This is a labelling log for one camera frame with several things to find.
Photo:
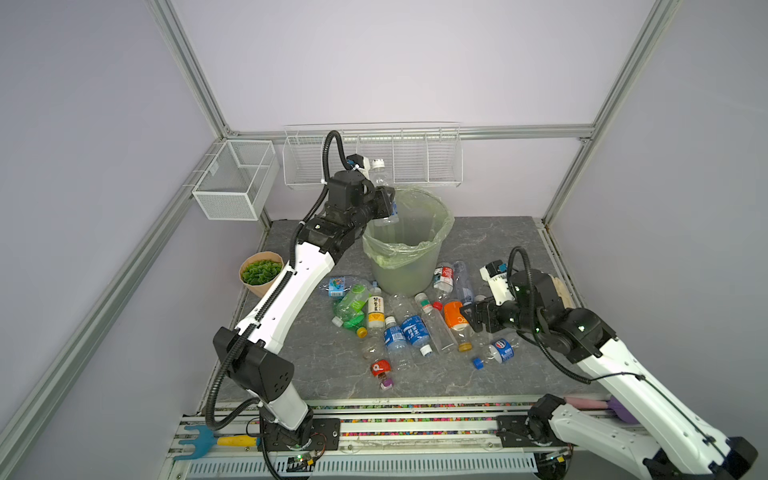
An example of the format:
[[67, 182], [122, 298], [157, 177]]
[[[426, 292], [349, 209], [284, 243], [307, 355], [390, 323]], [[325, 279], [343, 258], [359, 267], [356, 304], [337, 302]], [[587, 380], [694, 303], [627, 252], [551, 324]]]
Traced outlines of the clear bottle white cap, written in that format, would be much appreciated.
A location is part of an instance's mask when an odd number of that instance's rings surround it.
[[[392, 187], [390, 175], [387, 173], [385, 161], [383, 159], [373, 159], [371, 161], [370, 180], [375, 187]], [[385, 217], [374, 219], [375, 226], [394, 225], [399, 222], [398, 212], [396, 217]]]

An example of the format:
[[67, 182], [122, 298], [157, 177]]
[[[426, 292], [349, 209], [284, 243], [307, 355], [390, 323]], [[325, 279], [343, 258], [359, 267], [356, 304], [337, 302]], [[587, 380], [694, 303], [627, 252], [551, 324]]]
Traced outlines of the Pepsi label bottle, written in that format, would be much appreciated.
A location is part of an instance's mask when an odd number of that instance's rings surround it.
[[476, 370], [483, 370], [492, 367], [494, 364], [502, 365], [508, 363], [514, 356], [514, 345], [506, 338], [500, 337], [482, 344], [472, 358], [472, 365]]

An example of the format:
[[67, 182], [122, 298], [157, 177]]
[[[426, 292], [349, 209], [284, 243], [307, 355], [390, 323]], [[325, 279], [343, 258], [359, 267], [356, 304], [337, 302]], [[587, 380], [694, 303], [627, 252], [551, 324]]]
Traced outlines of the clear bottle colourful label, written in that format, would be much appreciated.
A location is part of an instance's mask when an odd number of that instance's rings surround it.
[[370, 282], [354, 275], [330, 276], [324, 278], [317, 289], [331, 299], [340, 300], [357, 285], [369, 287]]

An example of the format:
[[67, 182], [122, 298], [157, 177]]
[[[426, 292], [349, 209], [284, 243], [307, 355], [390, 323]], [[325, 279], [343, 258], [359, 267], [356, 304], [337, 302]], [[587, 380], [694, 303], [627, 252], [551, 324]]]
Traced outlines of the clear bottle green label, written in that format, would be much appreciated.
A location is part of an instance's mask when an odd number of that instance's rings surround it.
[[359, 315], [366, 305], [370, 296], [370, 288], [361, 283], [357, 283], [346, 293], [334, 306], [334, 314], [342, 321], [347, 321]]

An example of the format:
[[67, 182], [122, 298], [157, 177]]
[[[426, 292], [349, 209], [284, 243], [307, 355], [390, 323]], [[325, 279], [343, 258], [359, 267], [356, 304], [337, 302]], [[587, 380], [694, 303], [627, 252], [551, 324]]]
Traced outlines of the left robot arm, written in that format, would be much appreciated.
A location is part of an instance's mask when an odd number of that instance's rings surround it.
[[219, 367], [203, 409], [212, 431], [256, 406], [261, 431], [273, 430], [292, 446], [310, 440], [313, 411], [293, 384], [294, 365], [280, 352], [311, 293], [372, 220], [392, 214], [395, 197], [393, 188], [366, 176], [361, 156], [346, 155], [336, 130], [324, 139], [321, 167], [321, 193], [292, 234], [286, 265], [257, 306], [213, 338]]

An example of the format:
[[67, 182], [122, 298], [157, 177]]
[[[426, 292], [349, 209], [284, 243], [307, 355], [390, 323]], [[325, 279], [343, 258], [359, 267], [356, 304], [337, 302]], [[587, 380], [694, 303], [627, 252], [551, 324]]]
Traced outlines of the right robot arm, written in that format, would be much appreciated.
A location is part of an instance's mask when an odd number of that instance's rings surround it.
[[638, 479], [741, 479], [753, 467], [758, 452], [747, 439], [728, 437], [696, 415], [596, 313], [566, 306], [555, 278], [532, 268], [523, 247], [480, 275], [492, 295], [463, 307], [473, 328], [514, 330], [567, 377], [602, 385], [646, 430], [637, 435], [546, 394], [524, 419], [499, 421], [501, 438], [575, 445]]

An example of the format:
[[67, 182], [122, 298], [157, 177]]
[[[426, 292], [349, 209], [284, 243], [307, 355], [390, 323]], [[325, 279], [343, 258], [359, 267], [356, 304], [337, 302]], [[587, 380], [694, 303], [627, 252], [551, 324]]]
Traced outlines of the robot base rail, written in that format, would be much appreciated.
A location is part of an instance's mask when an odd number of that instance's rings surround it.
[[[524, 422], [535, 395], [313, 400], [323, 433], [308, 449], [269, 456], [285, 479], [392, 479], [516, 474], [546, 466], [570, 469], [578, 446], [538, 446], [512, 427]], [[255, 408], [245, 410], [201, 452], [200, 416], [184, 417], [160, 471], [162, 479], [260, 479], [269, 471], [254, 439]]]

